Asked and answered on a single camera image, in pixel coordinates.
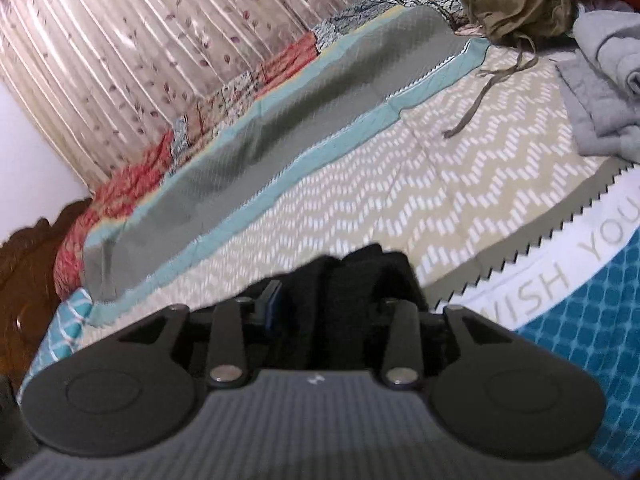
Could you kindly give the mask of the olive green garment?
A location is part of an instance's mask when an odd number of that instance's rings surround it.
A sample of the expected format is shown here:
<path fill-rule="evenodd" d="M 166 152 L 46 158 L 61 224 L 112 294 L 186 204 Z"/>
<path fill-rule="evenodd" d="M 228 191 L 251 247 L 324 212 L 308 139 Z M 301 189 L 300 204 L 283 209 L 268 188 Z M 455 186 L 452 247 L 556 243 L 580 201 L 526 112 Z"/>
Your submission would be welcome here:
<path fill-rule="evenodd" d="M 465 128 L 489 90 L 534 67 L 538 47 L 565 34 L 572 24 L 572 0 L 461 0 L 461 3 L 471 23 L 480 26 L 492 44 L 516 47 L 518 57 L 507 68 L 480 71 L 487 82 L 457 125 L 442 134 L 446 139 Z"/>

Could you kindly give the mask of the folded grey blue blanket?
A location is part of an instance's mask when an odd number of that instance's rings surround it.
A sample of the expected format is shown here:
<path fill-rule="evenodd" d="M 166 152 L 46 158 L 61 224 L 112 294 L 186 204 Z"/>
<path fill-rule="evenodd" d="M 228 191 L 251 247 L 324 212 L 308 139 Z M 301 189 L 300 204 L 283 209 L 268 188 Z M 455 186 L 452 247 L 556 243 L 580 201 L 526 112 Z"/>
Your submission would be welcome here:
<path fill-rule="evenodd" d="M 560 89 L 582 156 L 639 161 L 639 14 L 593 10 L 574 23 L 578 49 Z"/>

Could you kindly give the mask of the carved wooden headboard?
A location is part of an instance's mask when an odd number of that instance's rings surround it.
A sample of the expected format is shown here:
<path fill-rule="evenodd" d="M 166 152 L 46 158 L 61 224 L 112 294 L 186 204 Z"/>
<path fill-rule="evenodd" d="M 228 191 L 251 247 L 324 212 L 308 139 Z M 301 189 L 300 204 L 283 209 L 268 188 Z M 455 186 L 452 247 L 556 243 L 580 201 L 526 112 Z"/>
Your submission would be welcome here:
<path fill-rule="evenodd" d="M 68 204 L 55 221 L 39 219 L 1 244 L 1 375 L 17 389 L 61 302 L 54 288 L 58 248 L 90 200 Z"/>

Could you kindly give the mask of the leaf print beige curtain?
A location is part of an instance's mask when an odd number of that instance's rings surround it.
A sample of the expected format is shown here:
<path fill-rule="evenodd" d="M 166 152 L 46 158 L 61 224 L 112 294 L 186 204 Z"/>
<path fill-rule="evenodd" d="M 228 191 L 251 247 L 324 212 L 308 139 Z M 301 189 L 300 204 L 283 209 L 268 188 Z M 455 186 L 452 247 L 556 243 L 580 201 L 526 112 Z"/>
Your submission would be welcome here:
<path fill-rule="evenodd" d="M 1 78 L 89 188 L 356 0 L 1 0 Z"/>

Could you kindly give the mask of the black pants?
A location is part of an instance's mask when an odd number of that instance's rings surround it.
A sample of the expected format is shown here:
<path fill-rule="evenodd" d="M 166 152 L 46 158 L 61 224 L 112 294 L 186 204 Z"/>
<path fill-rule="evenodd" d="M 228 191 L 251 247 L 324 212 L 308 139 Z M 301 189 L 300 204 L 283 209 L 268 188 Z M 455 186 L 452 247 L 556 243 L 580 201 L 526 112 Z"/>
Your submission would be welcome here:
<path fill-rule="evenodd" d="M 239 293 L 256 300 L 277 281 L 281 288 L 265 321 L 245 324 L 252 370 L 375 370 L 382 367 L 394 300 L 427 310 L 413 267 L 403 252 L 371 244 L 343 258 L 323 255 L 274 274 Z"/>

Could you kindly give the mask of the teal white patterned pillow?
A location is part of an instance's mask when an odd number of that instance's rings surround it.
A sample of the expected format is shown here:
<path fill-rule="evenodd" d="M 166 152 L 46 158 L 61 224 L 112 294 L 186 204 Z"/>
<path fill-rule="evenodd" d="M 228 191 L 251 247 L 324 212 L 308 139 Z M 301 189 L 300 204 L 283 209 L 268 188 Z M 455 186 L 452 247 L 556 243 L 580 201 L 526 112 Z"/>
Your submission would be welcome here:
<path fill-rule="evenodd" d="M 83 288 L 76 289 L 60 303 L 17 391 L 18 404 L 22 403 L 24 391 L 32 378 L 76 351 L 78 340 L 88 322 L 92 308 L 92 299 Z"/>

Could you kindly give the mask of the red floral quilt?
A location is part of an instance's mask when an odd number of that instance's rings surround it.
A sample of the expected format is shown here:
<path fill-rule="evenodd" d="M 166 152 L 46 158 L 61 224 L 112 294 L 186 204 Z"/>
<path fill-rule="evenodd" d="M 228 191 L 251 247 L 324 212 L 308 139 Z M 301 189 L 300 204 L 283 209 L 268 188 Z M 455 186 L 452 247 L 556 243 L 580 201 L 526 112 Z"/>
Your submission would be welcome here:
<path fill-rule="evenodd" d="M 119 169 L 101 185 L 58 248 L 53 283 L 60 299 L 67 299 L 80 286 L 85 241 L 96 226 L 128 218 L 165 178 L 216 143 L 221 130 L 240 119 L 256 99 L 283 84 L 317 56 L 317 37 L 307 32 L 270 61 L 234 77 L 208 96 L 194 99 L 140 160 Z"/>

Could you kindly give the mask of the patterned bedspread with text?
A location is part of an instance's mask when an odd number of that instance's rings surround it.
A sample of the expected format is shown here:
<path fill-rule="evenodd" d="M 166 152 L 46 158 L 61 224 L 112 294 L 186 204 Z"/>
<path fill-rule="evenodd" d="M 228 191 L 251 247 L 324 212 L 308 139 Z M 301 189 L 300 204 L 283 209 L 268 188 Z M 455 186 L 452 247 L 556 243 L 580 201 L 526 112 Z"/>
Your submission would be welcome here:
<path fill-rule="evenodd" d="M 17 479 L 634 479 L 639 162 L 582 156 L 558 52 L 391 10 L 260 99 L 85 244 L 76 351 L 27 385 Z M 371 244 L 403 252 L 423 376 L 250 368 L 208 388 L 214 307 Z"/>

